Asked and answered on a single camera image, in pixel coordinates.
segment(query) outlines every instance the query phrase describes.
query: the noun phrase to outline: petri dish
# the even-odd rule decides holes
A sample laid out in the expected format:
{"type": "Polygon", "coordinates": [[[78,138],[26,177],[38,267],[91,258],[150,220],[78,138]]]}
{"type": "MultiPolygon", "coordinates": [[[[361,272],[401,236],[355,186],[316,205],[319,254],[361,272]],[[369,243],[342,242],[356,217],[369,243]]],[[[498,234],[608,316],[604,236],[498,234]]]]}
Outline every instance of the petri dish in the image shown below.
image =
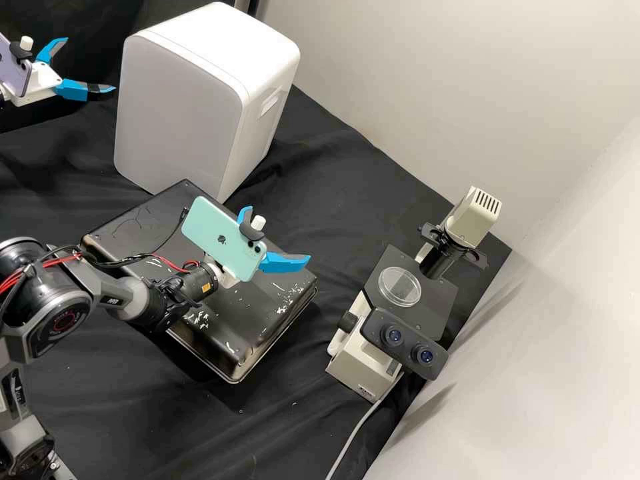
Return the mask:
{"type": "Polygon", "coordinates": [[[412,307],[420,301],[422,287],[410,271],[388,267],[380,272],[378,288],[384,298],[398,307],[412,307]]]}

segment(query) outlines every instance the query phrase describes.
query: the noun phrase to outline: white plastic container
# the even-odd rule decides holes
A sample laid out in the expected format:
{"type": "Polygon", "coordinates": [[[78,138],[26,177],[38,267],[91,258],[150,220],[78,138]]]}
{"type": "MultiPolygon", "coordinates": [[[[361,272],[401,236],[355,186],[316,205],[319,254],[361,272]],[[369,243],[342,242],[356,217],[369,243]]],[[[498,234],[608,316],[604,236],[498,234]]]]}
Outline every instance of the white plastic container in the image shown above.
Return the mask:
{"type": "Polygon", "coordinates": [[[224,3],[128,37],[115,167],[151,193],[188,178],[223,202],[267,154],[299,59],[224,3]]]}

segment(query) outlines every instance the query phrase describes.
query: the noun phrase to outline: smartphone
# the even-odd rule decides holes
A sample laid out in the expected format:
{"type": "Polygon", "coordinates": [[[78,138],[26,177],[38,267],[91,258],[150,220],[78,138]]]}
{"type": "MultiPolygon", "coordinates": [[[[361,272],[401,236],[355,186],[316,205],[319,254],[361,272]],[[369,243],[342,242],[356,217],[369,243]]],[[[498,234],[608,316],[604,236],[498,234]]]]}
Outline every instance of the smartphone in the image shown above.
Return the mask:
{"type": "Polygon", "coordinates": [[[241,281],[251,280],[267,253],[264,242],[250,242],[236,219],[204,197],[193,201],[182,234],[241,281]]]}
{"type": "Polygon", "coordinates": [[[10,44],[0,33],[0,82],[14,97],[24,97],[31,78],[31,62],[16,60],[9,50],[10,44]]]}

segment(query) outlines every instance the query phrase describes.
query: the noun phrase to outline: purple smartphone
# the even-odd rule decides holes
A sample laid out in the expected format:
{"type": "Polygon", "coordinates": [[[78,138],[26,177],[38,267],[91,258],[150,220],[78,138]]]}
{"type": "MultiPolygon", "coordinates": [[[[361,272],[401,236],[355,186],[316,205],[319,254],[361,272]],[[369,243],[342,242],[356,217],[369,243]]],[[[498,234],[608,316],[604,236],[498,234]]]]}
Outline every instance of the purple smartphone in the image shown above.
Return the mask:
{"type": "Polygon", "coordinates": [[[15,97],[24,97],[31,76],[31,62],[17,61],[9,50],[9,40],[0,33],[0,81],[15,97]]]}

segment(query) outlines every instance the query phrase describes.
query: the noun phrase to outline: white wall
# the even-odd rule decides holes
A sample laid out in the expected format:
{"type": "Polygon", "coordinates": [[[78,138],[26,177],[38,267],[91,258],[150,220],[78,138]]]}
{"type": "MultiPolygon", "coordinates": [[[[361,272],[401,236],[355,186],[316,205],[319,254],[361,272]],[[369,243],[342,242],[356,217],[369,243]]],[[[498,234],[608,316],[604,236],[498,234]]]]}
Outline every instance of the white wall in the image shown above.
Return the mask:
{"type": "Polygon", "coordinates": [[[577,181],[366,480],[640,477],[640,119],[577,181]]]}
{"type": "Polygon", "coordinates": [[[636,112],[636,0],[262,0],[295,84],[514,246],[636,112]]]}

